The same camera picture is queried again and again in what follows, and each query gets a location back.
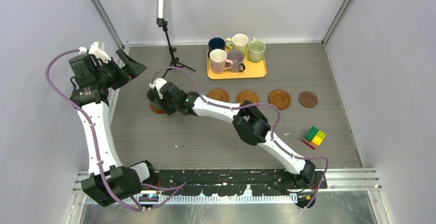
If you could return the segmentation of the dark green mug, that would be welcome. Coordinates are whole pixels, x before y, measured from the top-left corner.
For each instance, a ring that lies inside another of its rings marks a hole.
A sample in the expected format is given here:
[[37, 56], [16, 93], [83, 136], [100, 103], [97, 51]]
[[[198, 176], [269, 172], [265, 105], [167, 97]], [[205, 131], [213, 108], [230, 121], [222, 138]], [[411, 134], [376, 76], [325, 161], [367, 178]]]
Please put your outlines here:
[[161, 105], [158, 103], [159, 94], [158, 94], [158, 91], [155, 88], [153, 88], [153, 89], [150, 88], [147, 91], [147, 99], [149, 100], [150, 105], [153, 106], [155, 109], [162, 110]]

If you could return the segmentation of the dark walnut small coaster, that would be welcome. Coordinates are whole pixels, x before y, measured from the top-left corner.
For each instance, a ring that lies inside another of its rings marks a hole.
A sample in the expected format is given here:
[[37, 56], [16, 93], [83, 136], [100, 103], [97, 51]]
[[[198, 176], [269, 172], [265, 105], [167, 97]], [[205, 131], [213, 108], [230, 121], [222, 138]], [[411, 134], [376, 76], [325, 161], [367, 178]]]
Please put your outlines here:
[[317, 96], [311, 91], [303, 91], [299, 94], [298, 100], [301, 105], [307, 108], [313, 108], [318, 104]]

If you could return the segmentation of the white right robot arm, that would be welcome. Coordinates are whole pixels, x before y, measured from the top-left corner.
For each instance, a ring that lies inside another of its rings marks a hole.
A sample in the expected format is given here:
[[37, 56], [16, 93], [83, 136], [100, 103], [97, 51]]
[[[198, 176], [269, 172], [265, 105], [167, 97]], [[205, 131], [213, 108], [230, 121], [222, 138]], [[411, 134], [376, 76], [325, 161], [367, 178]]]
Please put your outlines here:
[[278, 137], [257, 104], [249, 101], [226, 103], [193, 91], [185, 93], [163, 78], [154, 80], [149, 87], [150, 92], [156, 95], [154, 101], [168, 115], [179, 112], [230, 123], [243, 142], [264, 149], [281, 162], [293, 174], [296, 186], [307, 188], [314, 182], [315, 165]]

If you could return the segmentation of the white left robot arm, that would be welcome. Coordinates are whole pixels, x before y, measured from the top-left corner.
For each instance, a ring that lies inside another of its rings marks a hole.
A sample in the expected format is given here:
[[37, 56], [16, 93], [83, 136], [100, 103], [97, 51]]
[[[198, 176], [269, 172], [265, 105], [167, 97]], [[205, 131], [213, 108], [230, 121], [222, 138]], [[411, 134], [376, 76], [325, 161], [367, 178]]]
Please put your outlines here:
[[81, 181], [82, 191], [102, 207], [157, 186], [158, 177], [147, 161], [123, 166], [115, 149], [110, 126], [110, 89], [123, 87], [146, 70], [123, 50], [116, 51], [124, 63], [120, 67], [101, 49], [79, 48], [69, 59], [74, 103], [83, 123], [89, 155], [89, 177]]

